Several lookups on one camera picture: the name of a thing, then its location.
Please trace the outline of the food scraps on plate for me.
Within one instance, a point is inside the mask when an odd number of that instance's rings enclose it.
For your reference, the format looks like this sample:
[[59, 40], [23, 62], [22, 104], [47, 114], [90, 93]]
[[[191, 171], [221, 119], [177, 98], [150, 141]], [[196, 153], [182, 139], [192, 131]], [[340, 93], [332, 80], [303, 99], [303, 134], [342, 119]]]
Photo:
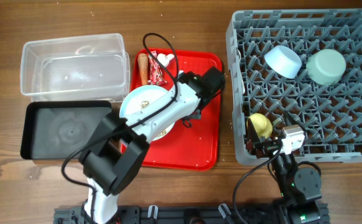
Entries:
[[150, 102], [149, 101], [142, 101], [141, 104], [140, 104], [140, 107], [142, 109], [144, 109], [145, 107], [149, 106], [150, 105]]

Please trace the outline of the clear plastic bin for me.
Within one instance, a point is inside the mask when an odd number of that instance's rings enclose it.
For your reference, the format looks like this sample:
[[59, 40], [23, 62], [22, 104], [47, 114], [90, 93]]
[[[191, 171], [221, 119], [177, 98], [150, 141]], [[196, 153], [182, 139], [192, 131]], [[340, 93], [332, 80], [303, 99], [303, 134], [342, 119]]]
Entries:
[[22, 49], [20, 91], [32, 101], [122, 102], [130, 82], [119, 33], [36, 40]]

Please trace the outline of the red plastic tray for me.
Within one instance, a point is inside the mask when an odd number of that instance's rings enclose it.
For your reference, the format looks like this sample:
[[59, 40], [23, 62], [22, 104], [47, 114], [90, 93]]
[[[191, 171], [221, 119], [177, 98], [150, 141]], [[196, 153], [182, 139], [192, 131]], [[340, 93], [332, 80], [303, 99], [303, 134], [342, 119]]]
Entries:
[[[223, 70], [220, 58], [209, 52], [177, 50], [179, 69], [203, 75], [212, 67]], [[191, 128], [180, 119], [162, 138], [152, 141], [142, 165], [167, 169], [208, 170], [218, 154], [221, 96], [216, 96], [201, 112], [200, 119], [192, 119]]]

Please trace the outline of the orange carrot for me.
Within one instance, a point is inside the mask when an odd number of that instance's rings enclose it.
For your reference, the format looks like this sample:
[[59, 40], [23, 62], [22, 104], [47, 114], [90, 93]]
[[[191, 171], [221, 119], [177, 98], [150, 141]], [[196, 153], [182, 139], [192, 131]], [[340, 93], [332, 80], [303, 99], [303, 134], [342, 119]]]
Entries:
[[137, 56], [137, 63], [139, 67], [139, 74], [141, 78], [141, 84], [147, 85], [148, 84], [148, 65], [149, 59], [148, 56], [144, 53], [141, 53]]

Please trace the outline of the yellow plastic cup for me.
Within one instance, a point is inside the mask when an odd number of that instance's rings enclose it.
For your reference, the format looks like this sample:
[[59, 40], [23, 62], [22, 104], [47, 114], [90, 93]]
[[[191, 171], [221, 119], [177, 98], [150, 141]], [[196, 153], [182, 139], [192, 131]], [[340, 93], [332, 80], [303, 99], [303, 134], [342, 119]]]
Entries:
[[247, 135], [252, 136], [253, 130], [255, 130], [259, 139], [267, 139], [272, 134], [272, 123], [263, 114], [254, 113], [246, 122]]

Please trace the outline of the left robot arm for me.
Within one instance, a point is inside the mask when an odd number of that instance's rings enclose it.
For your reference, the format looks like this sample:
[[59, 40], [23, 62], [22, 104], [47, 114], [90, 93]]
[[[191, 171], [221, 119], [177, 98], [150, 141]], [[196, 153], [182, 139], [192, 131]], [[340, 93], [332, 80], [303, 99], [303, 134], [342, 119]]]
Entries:
[[85, 218], [90, 223], [110, 221], [118, 211], [119, 194], [137, 176], [153, 139], [202, 111], [224, 87], [225, 74], [215, 67], [202, 76], [182, 73], [164, 96], [142, 110], [123, 118], [107, 114], [78, 158], [90, 188]]

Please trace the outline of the light blue bowl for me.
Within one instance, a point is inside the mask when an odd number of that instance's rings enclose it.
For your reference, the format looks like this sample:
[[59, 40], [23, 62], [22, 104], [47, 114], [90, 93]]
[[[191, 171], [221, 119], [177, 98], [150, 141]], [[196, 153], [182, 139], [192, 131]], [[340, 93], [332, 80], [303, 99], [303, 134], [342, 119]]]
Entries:
[[275, 46], [264, 55], [268, 66], [279, 75], [293, 79], [297, 76], [302, 61], [300, 57], [290, 48], [283, 45]]

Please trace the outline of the white plastic spoon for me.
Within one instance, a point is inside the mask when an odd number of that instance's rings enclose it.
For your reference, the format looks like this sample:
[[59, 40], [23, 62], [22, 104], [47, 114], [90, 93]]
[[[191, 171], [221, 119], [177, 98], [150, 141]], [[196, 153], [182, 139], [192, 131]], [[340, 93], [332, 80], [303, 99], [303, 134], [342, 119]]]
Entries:
[[245, 94], [246, 92], [246, 89], [245, 89], [245, 86], [244, 86], [244, 82], [243, 82], [243, 76], [241, 74], [241, 69], [240, 69], [240, 61], [241, 61], [241, 52], [236, 49], [236, 58], [238, 59], [238, 66], [239, 66], [239, 77], [240, 77], [240, 80], [241, 80], [241, 87], [242, 87], [242, 94]]

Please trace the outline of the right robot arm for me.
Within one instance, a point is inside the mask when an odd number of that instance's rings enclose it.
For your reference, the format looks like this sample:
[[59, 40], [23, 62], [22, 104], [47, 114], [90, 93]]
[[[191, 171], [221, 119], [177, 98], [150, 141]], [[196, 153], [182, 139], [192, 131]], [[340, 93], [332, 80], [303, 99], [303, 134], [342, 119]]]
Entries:
[[303, 128], [298, 124], [282, 129], [282, 136], [272, 141], [261, 141], [253, 122], [248, 119], [248, 147], [253, 152], [268, 156], [266, 165], [272, 166], [282, 197], [272, 203], [276, 223], [323, 223], [327, 217], [321, 214], [321, 172], [310, 163], [301, 167], [293, 152], [305, 141]]

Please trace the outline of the black plastic tray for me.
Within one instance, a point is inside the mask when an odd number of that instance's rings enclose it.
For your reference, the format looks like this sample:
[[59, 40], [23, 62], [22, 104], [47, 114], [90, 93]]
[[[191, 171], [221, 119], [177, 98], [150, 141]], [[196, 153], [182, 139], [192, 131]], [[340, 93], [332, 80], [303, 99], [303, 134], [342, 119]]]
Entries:
[[111, 103], [102, 100], [30, 103], [20, 155], [25, 160], [65, 159], [88, 142], [111, 111]]

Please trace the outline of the white tissue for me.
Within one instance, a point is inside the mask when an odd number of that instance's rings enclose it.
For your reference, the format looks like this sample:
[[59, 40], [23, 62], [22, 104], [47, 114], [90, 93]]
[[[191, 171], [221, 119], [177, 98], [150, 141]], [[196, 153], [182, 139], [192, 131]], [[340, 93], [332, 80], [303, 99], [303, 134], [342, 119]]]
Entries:
[[164, 67], [167, 67], [172, 59], [174, 59], [174, 54], [158, 54], [157, 59]]

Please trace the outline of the pale green bowl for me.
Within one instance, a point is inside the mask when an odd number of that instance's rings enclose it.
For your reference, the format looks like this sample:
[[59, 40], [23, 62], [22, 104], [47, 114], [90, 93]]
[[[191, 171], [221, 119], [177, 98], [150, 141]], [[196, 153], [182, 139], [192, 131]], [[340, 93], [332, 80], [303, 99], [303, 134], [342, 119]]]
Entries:
[[325, 49], [308, 59], [306, 69], [309, 77], [315, 83], [333, 85], [341, 80], [346, 70], [346, 60], [336, 50]]

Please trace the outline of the red candy wrapper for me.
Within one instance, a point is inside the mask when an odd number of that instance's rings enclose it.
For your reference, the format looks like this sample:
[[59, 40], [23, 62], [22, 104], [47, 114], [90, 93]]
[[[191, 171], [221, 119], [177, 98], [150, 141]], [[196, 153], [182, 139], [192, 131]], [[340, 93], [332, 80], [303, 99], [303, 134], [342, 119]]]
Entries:
[[[157, 58], [158, 53], [152, 51], [151, 54]], [[164, 76], [161, 71], [161, 67], [158, 62], [156, 62], [151, 56], [148, 56], [149, 59], [149, 84], [162, 86], [167, 83], [164, 79]]]

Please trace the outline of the light blue plate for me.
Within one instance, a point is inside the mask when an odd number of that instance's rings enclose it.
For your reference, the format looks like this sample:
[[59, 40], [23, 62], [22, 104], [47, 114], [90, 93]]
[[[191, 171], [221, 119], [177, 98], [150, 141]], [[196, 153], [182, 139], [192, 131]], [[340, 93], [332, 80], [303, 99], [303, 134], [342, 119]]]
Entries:
[[[126, 119], [126, 127], [131, 131], [144, 135], [147, 142], [155, 141], [176, 121], [173, 97], [173, 90], [154, 85], [140, 86], [123, 101], [119, 117]], [[149, 101], [150, 105], [142, 109], [142, 101]]]

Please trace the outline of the grey dishwasher rack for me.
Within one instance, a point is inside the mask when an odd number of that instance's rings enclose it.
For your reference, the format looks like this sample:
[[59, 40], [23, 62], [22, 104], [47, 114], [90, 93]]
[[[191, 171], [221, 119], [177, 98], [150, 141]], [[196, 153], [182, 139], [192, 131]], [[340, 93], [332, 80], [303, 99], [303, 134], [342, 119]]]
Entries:
[[[293, 50], [303, 62], [321, 50], [336, 50], [346, 60], [345, 73], [333, 85], [315, 83], [305, 67], [295, 78], [284, 78], [264, 61], [278, 45]], [[362, 162], [362, 9], [236, 11], [226, 30], [226, 49], [240, 164], [261, 162], [246, 150], [248, 117], [263, 114], [278, 136], [285, 126], [284, 112], [305, 129], [305, 144], [295, 153], [298, 161]], [[241, 52], [245, 94], [236, 49]]]

